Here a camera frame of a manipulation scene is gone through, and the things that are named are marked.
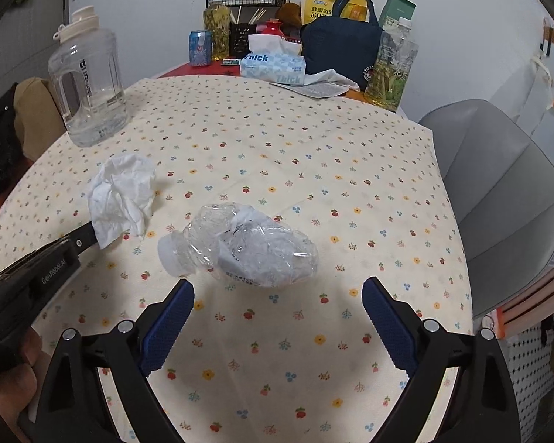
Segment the person's left hand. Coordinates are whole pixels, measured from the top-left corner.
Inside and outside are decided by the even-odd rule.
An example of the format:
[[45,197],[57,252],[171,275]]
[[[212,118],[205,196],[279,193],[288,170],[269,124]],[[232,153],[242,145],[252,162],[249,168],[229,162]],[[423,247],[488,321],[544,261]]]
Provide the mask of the person's left hand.
[[37,393],[35,366],[41,355],[42,338],[30,328],[21,342],[23,362],[0,376],[0,415],[21,442],[28,442],[28,437],[18,427],[18,418]]

